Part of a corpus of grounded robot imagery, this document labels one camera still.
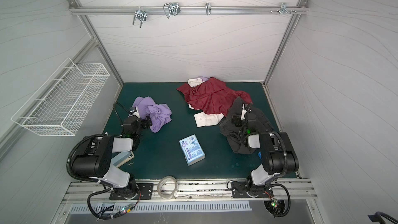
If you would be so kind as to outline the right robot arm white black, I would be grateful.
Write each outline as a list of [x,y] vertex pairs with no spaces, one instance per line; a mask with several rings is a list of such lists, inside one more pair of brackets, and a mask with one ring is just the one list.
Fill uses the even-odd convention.
[[250,173],[249,185],[269,186],[278,178],[299,170],[299,160],[286,132],[269,130],[254,114],[233,116],[239,127],[238,140],[249,148],[259,149],[261,165]]

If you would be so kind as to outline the purple cloth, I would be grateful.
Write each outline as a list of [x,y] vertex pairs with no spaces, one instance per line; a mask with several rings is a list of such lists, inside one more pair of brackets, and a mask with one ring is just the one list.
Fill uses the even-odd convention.
[[151,97],[137,97],[132,105],[138,111],[140,118],[150,118],[153,133],[157,133],[167,123],[171,122],[172,111],[166,104],[157,104]]

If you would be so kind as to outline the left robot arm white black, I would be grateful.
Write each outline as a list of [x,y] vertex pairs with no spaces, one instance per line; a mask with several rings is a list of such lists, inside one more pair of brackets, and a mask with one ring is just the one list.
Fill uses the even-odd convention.
[[150,117],[143,119],[132,115],[122,122],[121,136],[85,136],[68,155],[66,170],[69,176],[79,181],[90,181],[113,189],[136,192],[134,176],[114,165],[112,158],[114,153],[123,152],[132,156],[140,144],[142,131],[151,126]]

